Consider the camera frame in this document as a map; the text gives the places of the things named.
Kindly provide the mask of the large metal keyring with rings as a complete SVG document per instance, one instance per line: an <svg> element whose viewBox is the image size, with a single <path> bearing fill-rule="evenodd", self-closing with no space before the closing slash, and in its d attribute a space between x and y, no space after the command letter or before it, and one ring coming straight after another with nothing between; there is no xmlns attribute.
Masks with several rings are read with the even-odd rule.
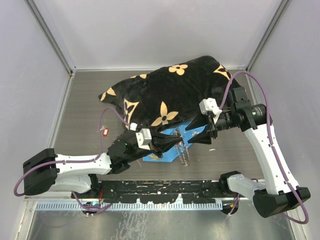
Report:
<svg viewBox="0 0 320 240"><path fill-rule="evenodd" d="M190 156L188 152L188 147L183 140L183 136L181 132L177 128L174 130L173 134L177 137L181 137L181 141L177 143L174 148L176 153L178 154L178 158L181 164L184 167L188 167L190 165Z"/></svg>

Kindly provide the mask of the red key tag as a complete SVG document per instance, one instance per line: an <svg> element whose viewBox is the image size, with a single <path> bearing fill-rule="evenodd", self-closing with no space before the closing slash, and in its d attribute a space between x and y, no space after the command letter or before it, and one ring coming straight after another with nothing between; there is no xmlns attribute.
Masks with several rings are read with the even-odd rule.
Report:
<svg viewBox="0 0 320 240"><path fill-rule="evenodd" d="M109 133L109 129L103 125L100 127L100 129L98 130L98 133L103 136L103 137L107 137L108 136L108 133Z"/></svg>

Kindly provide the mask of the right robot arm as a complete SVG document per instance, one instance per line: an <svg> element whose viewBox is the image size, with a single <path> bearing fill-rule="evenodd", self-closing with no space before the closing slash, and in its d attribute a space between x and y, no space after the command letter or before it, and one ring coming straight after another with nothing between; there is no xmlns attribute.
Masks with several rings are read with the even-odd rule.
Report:
<svg viewBox="0 0 320 240"><path fill-rule="evenodd" d="M228 111L219 109L214 98L203 99L199 103L200 113L186 129L204 127L204 130L188 142L209 145L219 131L240 128L253 147L264 182L232 171L220 176L220 193L225 197L239 194L250 199L263 218L294 210L310 199L309 189L300 186L288 168L267 107L251 104L243 87L232 89L227 99Z"/></svg>

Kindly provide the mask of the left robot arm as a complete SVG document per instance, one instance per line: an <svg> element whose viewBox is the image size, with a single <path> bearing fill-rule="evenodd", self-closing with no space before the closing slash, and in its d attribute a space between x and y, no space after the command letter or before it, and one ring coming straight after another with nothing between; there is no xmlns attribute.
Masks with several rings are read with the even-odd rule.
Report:
<svg viewBox="0 0 320 240"><path fill-rule="evenodd" d="M23 163L23 194L73 191L95 198L100 193L97 175L120 174L130 168L131 162L150 154L161 157L181 140L176 135L127 130L107 152L98 155L67 156L46 148Z"/></svg>

